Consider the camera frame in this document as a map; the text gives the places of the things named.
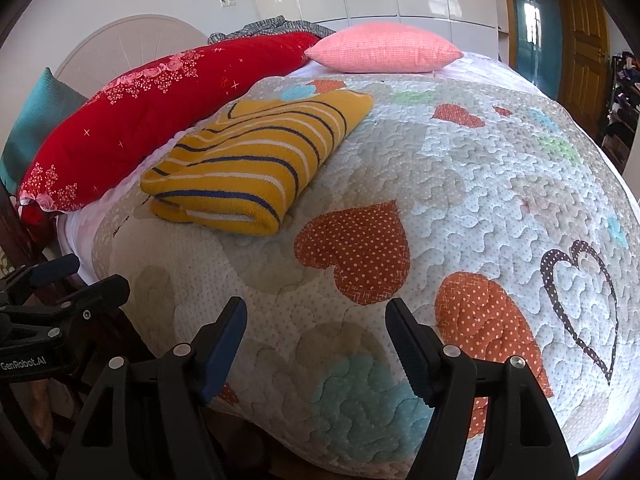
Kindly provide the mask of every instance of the folded sweater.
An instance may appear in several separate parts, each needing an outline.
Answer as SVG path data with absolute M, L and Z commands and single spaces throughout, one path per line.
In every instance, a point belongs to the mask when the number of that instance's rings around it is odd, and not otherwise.
M 275 234 L 293 201 L 373 106 L 335 90 L 299 101 L 237 102 L 187 134 L 142 177 L 152 211 L 247 235 Z

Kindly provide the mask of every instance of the beige curved headboard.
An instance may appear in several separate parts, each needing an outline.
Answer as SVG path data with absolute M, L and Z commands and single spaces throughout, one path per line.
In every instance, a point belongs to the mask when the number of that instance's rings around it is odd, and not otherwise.
M 132 68 L 207 44 L 189 23 L 169 16 L 129 16 L 100 28 L 67 56 L 55 77 L 86 97 Z

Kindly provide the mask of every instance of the brown door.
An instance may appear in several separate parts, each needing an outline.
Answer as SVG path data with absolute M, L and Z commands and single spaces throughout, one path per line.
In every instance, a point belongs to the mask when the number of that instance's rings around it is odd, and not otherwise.
M 609 35 L 598 0 L 560 0 L 562 78 L 559 102 L 593 138 L 607 100 Z

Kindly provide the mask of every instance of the screw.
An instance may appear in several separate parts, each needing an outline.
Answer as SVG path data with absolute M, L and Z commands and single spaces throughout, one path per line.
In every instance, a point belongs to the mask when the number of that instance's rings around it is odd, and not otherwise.
M 519 355 L 514 355 L 511 359 L 509 359 L 509 362 L 514 368 L 524 368 L 527 365 L 527 362 Z
M 442 351 L 444 352 L 444 355 L 446 355 L 447 357 L 458 357 L 460 355 L 460 348 L 458 348 L 457 346 L 453 346 L 453 345 L 447 345 L 445 346 Z
M 189 352 L 191 352 L 191 346 L 187 345 L 187 343 L 182 343 L 174 348 L 174 355 L 178 357 L 189 355 Z
M 111 370 L 117 370 L 124 364 L 124 359 L 122 357 L 114 357 L 109 361 L 109 368 Z

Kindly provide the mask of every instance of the patchwork quilt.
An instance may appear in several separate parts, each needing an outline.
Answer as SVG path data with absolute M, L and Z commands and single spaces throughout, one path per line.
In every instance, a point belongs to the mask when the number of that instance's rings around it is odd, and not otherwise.
M 214 407 L 324 468 L 404 478 L 432 411 L 385 330 L 400 297 L 472 357 L 522 355 L 572 454 L 612 442 L 640 411 L 640 225 L 596 146 L 546 98 L 420 75 L 275 77 L 247 97 L 336 88 L 376 104 L 276 235 L 161 220 L 139 186 L 108 213 L 94 267 L 129 279 L 144 341 L 162 354 L 243 297 Z M 461 480 L 485 411 L 479 399 Z

